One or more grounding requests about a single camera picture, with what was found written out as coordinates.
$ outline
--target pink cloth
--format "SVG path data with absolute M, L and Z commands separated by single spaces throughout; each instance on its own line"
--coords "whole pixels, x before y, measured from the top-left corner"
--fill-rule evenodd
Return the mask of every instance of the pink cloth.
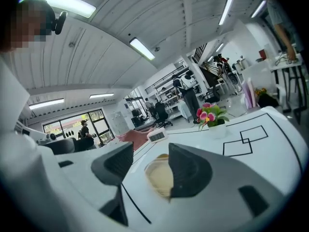
M 129 130 L 125 134 L 117 136 L 117 138 L 121 142 L 133 142 L 133 150 L 135 151 L 148 141 L 147 135 L 153 130 L 154 128 L 150 128 L 148 131 L 145 132 Z

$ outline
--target flower pot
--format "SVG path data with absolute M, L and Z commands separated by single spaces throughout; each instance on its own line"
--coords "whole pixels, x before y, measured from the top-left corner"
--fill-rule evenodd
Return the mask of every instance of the flower pot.
M 210 134 L 210 137 L 213 139 L 225 138 L 226 133 L 227 133 L 227 128 L 225 124 L 209 127 L 209 134 Z

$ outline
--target beige round object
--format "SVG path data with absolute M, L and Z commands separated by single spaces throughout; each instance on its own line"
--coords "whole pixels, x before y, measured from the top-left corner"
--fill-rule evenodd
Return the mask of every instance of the beige round object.
M 173 173 L 169 167 L 169 156 L 167 154 L 158 156 L 146 166 L 145 173 L 154 190 L 160 196 L 168 198 L 170 190 L 174 186 Z

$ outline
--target ceiling light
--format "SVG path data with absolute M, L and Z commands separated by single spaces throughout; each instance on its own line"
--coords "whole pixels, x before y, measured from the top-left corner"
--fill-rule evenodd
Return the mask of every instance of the ceiling light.
M 223 43 L 221 43 L 221 45 L 218 47 L 218 49 L 216 50 L 216 52 L 219 52 L 219 50 L 221 49 L 222 46 L 223 46 Z
M 149 60 L 153 60 L 154 55 L 137 39 L 133 38 L 130 45 L 137 49 L 140 53 L 144 54 Z
M 41 102 L 41 103 L 33 104 L 33 105 L 30 105 L 29 108 L 31 110 L 33 110 L 33 109 L 36 109 L 36 108 L 40 108 L 40 107 L 44 107 L 44 106 L 50 106 L 50 105 L 55 105 L 55 104 L 59 104 L 59 103 L 64 103 L 64 99 L 58 99 L 58 100 L 46 101 L 46 102 Z
M 67 11 L 74 12 L 86 18 L 89 18 L 92 13 L 96 10 L 95 6 L 92 6 L 82 0 L 46 0 L 52 7 L 64 9 Z
M 261 11 L 261 9 L 264 7 L 265 3 L 266 3 L 266 0 L 263 0 L 261 2 L 261 4 L 257 7 L 255 12 L 252 14 L 251 18 L 255 17 Z
M 99 94 L 99 95 L 90 95 L 90 99 L 92 98 L 99 98 L 99 97 L 108 97 L 108 96 L 113 96 L 114 93 L 110 93 L 110 94 Z
M 227 1 L 226 1 L 226 4 L 225 4 L 224 10 L 223 10 L 223 14 L 222 14 L 222 16 L 221 16 L 219 25 L 222 25 L 222 24 L 224 23 L 225 18 L 226 18 L 226 16 L 227 16 L 227 13 L 228 13 L 228 11 L 230 10 L 230 7 L 231 7 L 231 5 L 232 5 L 232 1 L 233 1 L 233 0 L 227 0 Z

